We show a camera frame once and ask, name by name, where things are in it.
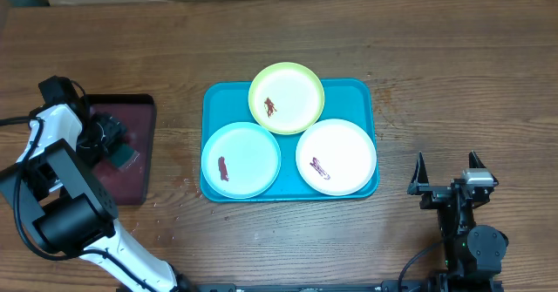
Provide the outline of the green scrubbing sponge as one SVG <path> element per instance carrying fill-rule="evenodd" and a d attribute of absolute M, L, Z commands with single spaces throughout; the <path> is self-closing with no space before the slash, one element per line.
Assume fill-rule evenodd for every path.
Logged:
<path fill-rule="evenodd" d="M 119 171 L 124 172 L 138 158 L 139 153 L 126 144 L 120 144 L 111 152 L 109 160 Z"/>

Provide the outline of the light blue plate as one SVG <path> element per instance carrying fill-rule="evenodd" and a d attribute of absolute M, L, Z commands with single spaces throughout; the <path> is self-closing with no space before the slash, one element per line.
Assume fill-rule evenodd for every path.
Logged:
<path fill-rule="evenodd" d="M 282 156 L 276 138 L 251 122 L 217 130 L 201 152 L 201 172 L 219 195 L 245 200 L 264 193 L 276 180 Z"/>

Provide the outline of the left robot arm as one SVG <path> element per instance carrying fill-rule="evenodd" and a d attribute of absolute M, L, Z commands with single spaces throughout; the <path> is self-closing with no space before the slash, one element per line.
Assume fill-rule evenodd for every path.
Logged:
<path fill-rule="evenodd" d="M 23 244 L 45 260 L 96 264 L 129 291 L 195 291 L 119 221 L 119 204 L 146 198 L 153 98 L 87 95 L 59 76 L 38 88 L 43 105 L 1 122 L 30 130 L 23 153 L 1 172 L 1 193 Z"/>

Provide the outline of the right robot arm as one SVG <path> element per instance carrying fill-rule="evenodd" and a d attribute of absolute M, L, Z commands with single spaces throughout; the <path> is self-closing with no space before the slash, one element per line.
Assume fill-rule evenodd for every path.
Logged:
<path fill-rule="evenodd" d="M 398 291 L 502 291 L 502 283 L 494 280 L 502 270 L 502 259 L 509 239 L 494 227 L 479 225 L 473 210 L 486 205 L 499 185 L 477 153 L 468 154 L 468 168 L 447 186 L 429 183 L 422 154 L 417 157 L 407 193 L 419 195 L 419 206 L 435 210 L 441 239 L 413 256 L 401 270 Z M 434 270 L 420 285 L 404 282 L 411 265 L 438 247 L 444 248 L 445 270 Z"/>

